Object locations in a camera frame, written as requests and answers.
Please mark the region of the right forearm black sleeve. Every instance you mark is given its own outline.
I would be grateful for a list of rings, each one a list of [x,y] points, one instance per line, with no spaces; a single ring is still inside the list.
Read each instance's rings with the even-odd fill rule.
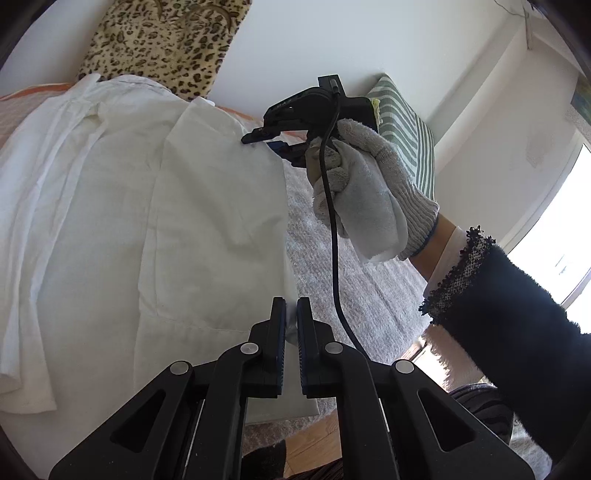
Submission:
[[[589,335],[477,228],[411,219],[402,256],[428,282],[422,312],[498,388],[553,460],[552,478],[589,477]]]

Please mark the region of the right hand grey glove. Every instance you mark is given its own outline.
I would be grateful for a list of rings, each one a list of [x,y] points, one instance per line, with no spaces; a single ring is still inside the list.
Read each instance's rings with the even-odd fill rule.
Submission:
[[[317,138],[304,155],[315,217],[329,225],[324,155],[338,234],[360,259],[404,261],[417,255],[436,227],[439,205],[415,185],[391,142],[351,119],[339,120],[337,129],[339,138],[325,150]]]

